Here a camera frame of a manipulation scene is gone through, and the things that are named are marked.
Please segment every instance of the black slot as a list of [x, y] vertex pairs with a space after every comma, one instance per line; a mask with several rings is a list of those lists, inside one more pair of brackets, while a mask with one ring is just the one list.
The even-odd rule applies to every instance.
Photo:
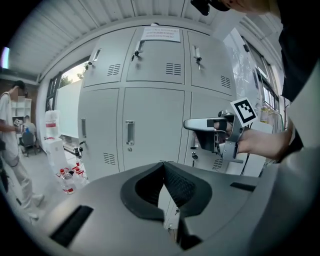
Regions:
[[56, 232], [51, 235], [51, 239], [63, 247], [67, 247], [81, 229], [93, 209], [88, 206], [79, 206]]
[[239, 183], [239, 182], [233, 182], [230, 184], [230, 186], [237, 188], [237, 189], [240, 189], [240, 190], [245, 190], [245, 191], [250, 191], [250, 192], [253, 192], [256, 188], [256, 186], [243, 184], [243, 183]]

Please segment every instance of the white pants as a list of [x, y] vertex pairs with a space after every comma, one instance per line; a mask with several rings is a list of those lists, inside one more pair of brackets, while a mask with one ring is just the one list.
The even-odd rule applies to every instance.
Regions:
[[18, 180], [21, 190], [22, 190], [22, 198], [21, 198], [21, 207], [25, 210], [32, 208], [32, 181], [25, 169], [25, 167], [21, 164], [19, 160], [18, 164], [14, 167], [11, 167], [16, 179]]

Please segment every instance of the cable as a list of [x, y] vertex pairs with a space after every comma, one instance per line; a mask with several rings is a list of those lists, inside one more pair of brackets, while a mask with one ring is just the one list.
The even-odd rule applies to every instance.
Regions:
[[249, 156], [250, 156], [250, 153], [248, 153], [248, 154], [246, 155], [246, 160], [245, 160], [245, 163], [244, 163], [243, 169], [242, 169], [242, 171], [241, 171], [241, 173], [240, 173], [240, 176], [243, 176], [243, 175], [244, 175], [245, 168], [246, 168], [246, 165], [247, 165], [247, 162], [248, 162]]

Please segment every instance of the gray chair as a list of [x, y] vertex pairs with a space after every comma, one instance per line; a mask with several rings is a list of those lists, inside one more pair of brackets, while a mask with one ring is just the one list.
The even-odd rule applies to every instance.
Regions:
[[22, 145], [25, 148], [26, 156], [29, 156], [29, 148], [33, 147], [34, 154], [36, 155], [35, 143], [34, 143], [34, 135], [31, 132], [24, 132], [22, 134]]

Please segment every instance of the ceiling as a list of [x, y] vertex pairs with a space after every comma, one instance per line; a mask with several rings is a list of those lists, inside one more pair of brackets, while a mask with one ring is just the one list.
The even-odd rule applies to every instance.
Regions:
[[[203, 16], [190, 0], [44, 0], [12, 38], [9, 68], [36, 80], [37, 75], [72, 42], [118, 20], [161, 15], [193, 20], [210, 28], [213, 23], [220, 22], [217, 13], [219, 11], [211, 8], [209, 15]], [[250, 19], [277, 44], [277, 29], [270, 28], [274, 24], [257, 15]]]

